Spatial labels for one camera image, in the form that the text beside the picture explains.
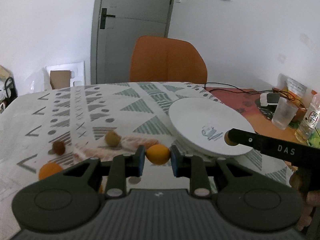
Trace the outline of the right hand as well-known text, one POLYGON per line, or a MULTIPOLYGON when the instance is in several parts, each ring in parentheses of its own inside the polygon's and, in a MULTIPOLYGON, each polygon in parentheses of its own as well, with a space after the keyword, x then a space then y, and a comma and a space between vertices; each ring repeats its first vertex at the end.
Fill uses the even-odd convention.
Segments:
POLYGON ((312 222, 311 213, 313 211, 313 208, 319 206, 319 191, 310 191, 308 193, 302 193, 300 191, 300 188, 302 187, 303 182, 300 176, 297 174, 297 172, 294 172, 293 175, 290 177, 289 184, 293 189, 298 191, 298 193, 304 200, 304 210, 296 225, 297 230, 302 231, 307 226, 310 226, 312 222))

